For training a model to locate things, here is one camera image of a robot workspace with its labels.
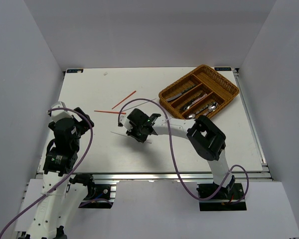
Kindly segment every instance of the silverware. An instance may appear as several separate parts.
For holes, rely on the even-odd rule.
[[[201,108],[200,110],[196,111],[195,113],[190,114],[189,116],[186,117],[186,119],[191,120],[193,118],[196,117],[196,115],[198,115],[200,112],[204,111],[205,109],[207,109],[209,107],[210,104],[205,105],[203,108]]]
[[[205,112],[203,115],[204,115],[204,116],[208,115],[209,113],[215,111],[217,107],[218,107],[218,103],[217,103],[217,102],[213,102],[213,103],[211,103],[211,104],[209,105],[209,107],[208,107],[208,111]]]
[[[207,96],[207,94],[204,94],[202,97],[200,97],[201,94],[199,94],[198,98],[191,100],[189,103],[187,103],[184,107],[183,107],[183,111],[188,110],[190,107],[192,107],[194,104],[196,104],[198,101],[200,101],[201,99],[205,98]]]
[[[167,101],[167,102],[170,102],[170,101],[173,101],[173,100],[177,99],[177,98],[180,97],[181,95],[185,94],[187,91],[193,89],[195,86],[196,86],[196,85],[193,85],[193,86],[191,86],[191,87],[188,87],[187,89],[185,89],[185,90],[182,91],[181,93],[178,93],[177,95],[172,96],[172,97],[166,99],[166,101]]]

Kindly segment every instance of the cable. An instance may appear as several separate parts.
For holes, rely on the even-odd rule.
[[[111,206],[113,205],[113,203],[111,203],[109,200],[105,199],[105,198],[99,198],[103,195],[103,193],[101,193],[99,196],[97,196],[95,199],[92,199],[90,201],[87,201],[85,203],[82,203],[79,208],[82,208],[84,207],[85,205],[89,204],[89,203],[94,203],[94,202],[99,202],[99,201],[105,201],[107,202],[108,204],[110,204]]]
[[[245,191],[244,195],[241,197],[241,199],[239,199],[238,201],[236,201],[236,202],[234,202],[234,203],[232,203],[232,204],[239,203],[241,200],[243,200],[243,199],[245,198],[245,196],[246,196],[246,194],[247,194],[247,192],[248,192],[248,189],[249,189],[249,177],[248,177],[248,174],[247,174],[246,170],[245,170],[242,166],[240,166],[240,165],[238,165],[238,164],[235,164],[235,165],[233,165],[233,166],[230,168],[229,172],[225,175],[223,181],[220,183],[220,185],[218,186],[218,188],[215,190],[215,192],[214,192],[212,195],[210,195],[210,196],[207,197],[207,198],[199,198],[199,197],[197,197],[196,195],[194,195],[194,194],[189,190],[189,188],[187,188],[187,186],[185,185],[183,179],[182,179],[181,176],[180,176],[180,172],[179,172],[178,167],[177,167],[177,164],[176,164],[175,155],[174,155],[174,150],[173,150],[172,133],[171,133],[171,129],[170,129],[170,123],[169,123],[169,120],[168,120],[167,113],[166,113],[165,109],[164,109],[161,105],[159,105],[158,103],[156,103],[156,102],[154,102],[154,101],[151,101],[151,100],[148,100],[148,99],[144,99],[144,98],[139,98],[139,99],[131,100],[131,101],[127,102],[125,105],[123,105],[123,107],[121,108],[120,113],[119,113],[119,116],[118,116],[118,124],[120,124],[120,116],[121,116],[121,112],[124,110],[124,107],[126,107],[128,104],[130,104],[130,103],[132,103],[132,102],[134,102],[134,101],[148,101],[148,102],[151,102],[151,103],[157,105],[157,106],[163,111],[163,113],[164,113],[164,115],[165,115],[165,118],[166,118],[166,120],[167,120],[167,128],[168,128],[168,134],[169,134],[169,147],[170,147],[170,153],[171,153],[171,158],[172,158],[172,160],[173,160],[174,168],[175,168],[175,171],[176,171],[176,174],[177,174],[177,176],[178,176],[178,179],[179,179],[180,183],[182,184],[182,186],[184,187],[184,189],[187,191],[187,193],[188,193],[190,196],[192,196],[193,198],[195,198],[195,199],[197,199],[197,200],[199,200],[199,201],[207,201],[207,200],[209,200],[209,199],[212,199],[212,198],[219,192],[219,190],[221,189],[221,187],[222,187],[223,184],[225,183],[225,180],[227,179],[228,175],[230,174],[230,172],[232,172],[233,168],[235,168],[235,167],[239,167],[239,168],[241,168],[241,169],[244,171],[244,173],[246,174],[246,178],[247,178],[247,187],[246,187],[246,191]]]
[[[75,114],[77,114],[80,118],[82,118],[83,120],[85,120],[90,128],[91,131],[91,136],[90,136],[90,141],[89,144],[84,152],[84,154],[82,155],[81,159],[78,161],[77,165],[74,166],[74,168],[71,170],[71,172],[69,172],[68,175],[66,175],[66,177],[64,177],[62,180],[60,180],[60,182],[58,182],[57,184],[55,184],[49,191],[47,191],[47,193],[51,193],[54,191],[54,189],[56,189],[57,187],[59,187],[62,183],[64,183],[73,173],[74,171],[79,167],[79,165],[82,163],[83,159],[85,158],[86,154],[88,153],[91,144],[92,144],[92,140],[93,140],[93,129],[92,129],[92,125],[89,122],[89,120],[82,115],[79,112],[76,112],[72,109],[69,108],[55,108],[55,109],[49,109],[48,112],[52,112],[52,111],[60,111],[60,110],[65,110],[65,111],[70,111],[73,112]],[[39,203],[40,201],[42,201],[43,199],[45,199],[47,197],[47,195],[42,195],[41,197],[39,197],[37,200],[35,200],[32,204],[30,204],[28,207],[26,207],[22,212],[20,212],[18,215],[16,215],[10,222],[8,222],[8,224],[2,229],[2,231],[0,232],[0,239],[2,237],[2,235],[4,234],[4,232],[7,230],[7,228],[15,221],[17,220],[19,217],[21,217],[26,211],[28,211],[30,208],[32,208],[34,205],[36,205],[37,203]]]

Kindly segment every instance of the black label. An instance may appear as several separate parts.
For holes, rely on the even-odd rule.
[[[215,67],[215,71],[231,71],[230,67]]]
[[[83,69],[67,69],[66,73],[83,73]]]

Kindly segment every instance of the wicker basket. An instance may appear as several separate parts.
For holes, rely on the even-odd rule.
[[[166,101],[166,99],[181,93],[189,87],[193,88],[171,102]],[[188,110],[183,111],[184,105],[203,94],[207,94],[207,96],[195,103]],[[159,103],[175,118],[185,119],[189,114],[197,112],[207,104],[217,102],[219,105],[216,110],[207,115],[207,117],[212,118],[225,108],[238,94],[239,89],[233,83],[209,66],[201,65],[162,90],[159,93]],[[208,109],[203,110],[195,118],[198,118],[207,111]]]

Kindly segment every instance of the silver spoon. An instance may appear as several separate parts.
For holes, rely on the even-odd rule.
[[[198,115],[200,112],[202,112],[203,110],[205,110],[206,108],[208,108],[208,111],[207,111],[207,113],[209,113],[209,107],[212,107],[213,106],[213,109],[215,110],[216,108],[217,108],[217,106],[218,106],[218,103],[217,102],[212,102],[212,103],[210,103],[210,104],[207,104],[205,107],[203,107],[203,108],[201,108],[199,111],[197,111],[196,113],[192,113],[192,114],[190,114],[189,116],[187,116],[186,117],[186,119],[188,119],[188,120],[191,120],[191,119],[193,119],[193,118],[195,118],[196,117],[196,115]]]
[[[208,107],[208,111],[205,112],[203,115],[204,115],[204,116],[208,115],[209,113],[215,111],[217,107],[218,107],[218,103],[217,103],[217,102],[213,102],[213,103],[211,103],[211,104],[209,105],[209,107]]]

